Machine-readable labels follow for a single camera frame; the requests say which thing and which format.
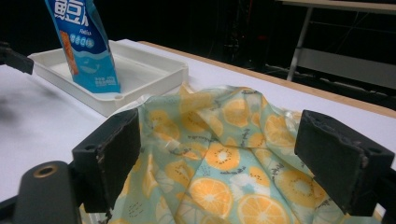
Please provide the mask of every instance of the table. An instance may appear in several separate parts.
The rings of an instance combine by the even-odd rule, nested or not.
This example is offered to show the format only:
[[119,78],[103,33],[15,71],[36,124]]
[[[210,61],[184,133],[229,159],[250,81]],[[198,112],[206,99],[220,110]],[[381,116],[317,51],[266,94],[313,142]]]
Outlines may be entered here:
[[[184,61],[191,88],[246,86],[278,107],[332,116],[396,152],[396,112],[147,42],[136,48]],[[0,202],[18,194],[21,176],[45,161],[72,160],[71,149],[106,118],[36,74],[0,66]]]
[[330,0],[279,0],[283,5],[307,7],[303,28],[290,64],[287,80],[292,80],[297,66],[346,77],[378,86],[396,88],[396,65],[373,62],[303,47],[314,8],[396,15],[396,5]]

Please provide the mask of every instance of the white tray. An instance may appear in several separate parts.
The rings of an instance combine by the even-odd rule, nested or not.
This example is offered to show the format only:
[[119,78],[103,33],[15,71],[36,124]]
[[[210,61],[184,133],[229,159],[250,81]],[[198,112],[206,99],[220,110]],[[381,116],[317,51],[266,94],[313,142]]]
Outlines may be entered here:
[[62,49],[35,53],[35,73],[108,117],[144,94],[160,95],[187,81],[186,63],[109,41],[121,93],[91,93],[75,83]]

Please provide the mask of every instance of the blue snack pouch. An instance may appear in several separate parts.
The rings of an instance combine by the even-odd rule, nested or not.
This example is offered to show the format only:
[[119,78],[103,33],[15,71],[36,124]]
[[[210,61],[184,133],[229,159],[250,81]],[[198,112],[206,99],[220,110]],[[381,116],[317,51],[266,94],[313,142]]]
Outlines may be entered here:
[[104,26],[92,0],[45,0],[73,80],[93,93],[120,92]]

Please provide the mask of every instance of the cloth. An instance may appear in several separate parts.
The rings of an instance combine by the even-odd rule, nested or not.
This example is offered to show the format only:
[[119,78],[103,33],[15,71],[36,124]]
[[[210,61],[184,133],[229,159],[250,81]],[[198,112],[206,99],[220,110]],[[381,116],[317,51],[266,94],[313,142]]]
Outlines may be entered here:
[[152,96],[117,223],[379,223],[345,216],[294,154],[301,113],[250,88]]

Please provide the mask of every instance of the black object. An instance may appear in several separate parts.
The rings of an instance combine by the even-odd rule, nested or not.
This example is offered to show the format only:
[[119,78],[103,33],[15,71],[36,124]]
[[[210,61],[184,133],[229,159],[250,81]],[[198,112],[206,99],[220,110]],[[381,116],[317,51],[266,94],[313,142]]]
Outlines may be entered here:
[[30,75],[35,64],[32,59],[12,50],[7,42],[0,41],[0,64],[3,63]]
[[332,117],[308,110],[294,150],[344,213],[372,216],[380,203],[387,218],[396,218],[393,152]]
[[80,223],[82,203],[87,213],[110,219],[139,151],[137,109],[110,117],[73,149],[69,165],[46,162],[22,177],[14,223]]

